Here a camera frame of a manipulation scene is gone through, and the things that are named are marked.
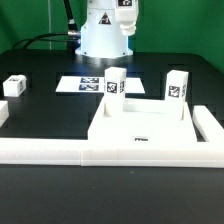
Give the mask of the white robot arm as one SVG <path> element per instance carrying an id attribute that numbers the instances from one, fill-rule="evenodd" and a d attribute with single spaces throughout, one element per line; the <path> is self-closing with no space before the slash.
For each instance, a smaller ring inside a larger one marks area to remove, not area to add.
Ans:
<path id="1" fill-rule="evenodd" d="M 138 0 L 87 0 L 77 58 L 98 65 L 128 61 L 133 55 L 128 37 L 135 34 L 138 12 Z"/>

